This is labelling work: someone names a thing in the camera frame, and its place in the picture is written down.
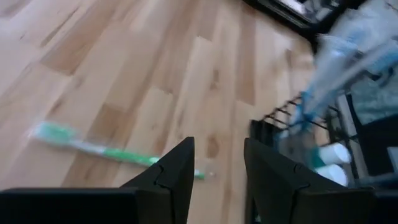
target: white container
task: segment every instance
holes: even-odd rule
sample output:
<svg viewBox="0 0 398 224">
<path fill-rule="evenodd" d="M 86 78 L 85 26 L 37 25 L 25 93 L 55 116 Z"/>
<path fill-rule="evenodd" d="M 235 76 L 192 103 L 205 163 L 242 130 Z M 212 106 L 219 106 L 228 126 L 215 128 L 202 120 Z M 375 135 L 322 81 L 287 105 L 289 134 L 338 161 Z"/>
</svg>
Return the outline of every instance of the white container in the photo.
<svg viewBox="0 0 398 224">
<path fill-rule="evenodd" d="M 349 154 L 347 148 L 340 143 L 334 143 L 319 148 L 318 155 L 325 165 L 344 164 L 351 162 L 351 155 Z"/>
<path fill-rule="evenodd" d="M 343 168 L 336 164 L 316 168 L 315 172 L 324 178 L 336 182 L 337 184 L 343 185 L 345 187 L 348 185 L 346 172 L 343 170 Z"/>
</svg>

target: toothbrush handle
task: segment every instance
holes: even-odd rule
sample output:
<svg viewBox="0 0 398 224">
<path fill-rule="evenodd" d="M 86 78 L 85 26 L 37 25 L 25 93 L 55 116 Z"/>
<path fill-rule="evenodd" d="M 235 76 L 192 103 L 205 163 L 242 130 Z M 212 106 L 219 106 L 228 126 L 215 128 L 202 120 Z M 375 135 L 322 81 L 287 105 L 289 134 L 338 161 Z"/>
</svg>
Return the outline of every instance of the toothbrush handle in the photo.
<svg viewBox="0 0 398 224">
<path fill-rule="evenodd" d="M 153 160 L 151 160 L 151 157 L 138 155 L 133 152 L 122 151 L 120 149 L 107 149 L 104 151 L 103 155 L 119 161 L 133 162 L 143 166 L 151 166 L 155 163 Z"/>
</svg>

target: toothbrush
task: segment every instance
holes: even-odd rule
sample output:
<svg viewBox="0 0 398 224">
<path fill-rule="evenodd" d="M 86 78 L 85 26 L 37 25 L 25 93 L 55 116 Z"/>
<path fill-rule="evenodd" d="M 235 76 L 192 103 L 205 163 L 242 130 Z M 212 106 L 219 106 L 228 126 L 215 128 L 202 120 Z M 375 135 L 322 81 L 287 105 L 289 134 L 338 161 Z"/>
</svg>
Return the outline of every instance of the toothbrush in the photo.
<svg viewBox="0 0 398 224">
<path fill-rule="evenodd" d="M 147 167 L 155 164 L 160 159 L 159 157 L 142 156 L 133 152 L 126 152 L 121 149 L 99 146 L 79 140 L 76 138 L 76 131 L 74 129 L 48 121 L 44 121 L 35 127 L 32 136 L 56 146 L 71 146 L 90 154 L 96 154 L 117 161 L 132 162 Z M 205 174 L 199 170 L 195 169 L 194 174 L 196 178 L 205 178 Z"/>
</svg>

